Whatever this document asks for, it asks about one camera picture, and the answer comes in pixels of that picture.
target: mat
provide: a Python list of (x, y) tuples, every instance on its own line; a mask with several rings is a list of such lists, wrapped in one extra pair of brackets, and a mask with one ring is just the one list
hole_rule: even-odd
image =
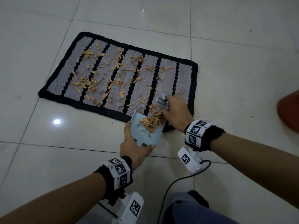
[(127, 122), (135, 110), (162, 110), (155, 97), (164, 92), (179, 94), (193, 115), (197, 71), (193, 61), (81, 32), (38, 95)]

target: hand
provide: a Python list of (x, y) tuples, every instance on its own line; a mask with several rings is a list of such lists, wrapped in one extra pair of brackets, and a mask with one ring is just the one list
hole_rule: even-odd
[(151, 153), (154, 149), (154, 145), (148, 145), (147, 147), (137, 146), (132, 136), (130, 125), (130, 121), (125, 125), (125, 139), (123, 143), (121, 143), (120, 156), (130, 157), (132, 160), (132, 170), (135, 170), (144, 161), (145, 157)]
[(184, 133), (186, 126), (193, 122), (193, 117), (185, 101), (177, 95), (167, 95), (165, 99), (169, 101), (170, 111), (163, 109), (163, 115), (174, 128)]

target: wristband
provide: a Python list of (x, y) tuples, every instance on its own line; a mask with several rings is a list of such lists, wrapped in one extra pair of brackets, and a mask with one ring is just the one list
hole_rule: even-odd
[(220, 137), (224, 132), (223, 129), (206, 120), (197, 119), (185, 128), (185, 144), (195, 151), (211, 151), (211, 141)]
[(117, 157), (104, 162), (94, 173), (100, 173), (106, 181), (103, 199), (116, 200), (123, 189), (133, 182), (132, 160), (128, 156)]

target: red object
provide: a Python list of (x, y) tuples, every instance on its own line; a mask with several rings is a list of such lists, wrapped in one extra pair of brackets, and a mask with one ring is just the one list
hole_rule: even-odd
[(278, 102), (277, 113), (286, 126), (299, 133), (299, 90)]

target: foot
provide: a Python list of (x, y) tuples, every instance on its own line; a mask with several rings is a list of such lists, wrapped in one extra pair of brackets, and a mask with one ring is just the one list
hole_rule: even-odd
[(191, 190), (188, 194), (192, 196), (201, 206), (209, 208), (209, 203), (198, 192)]

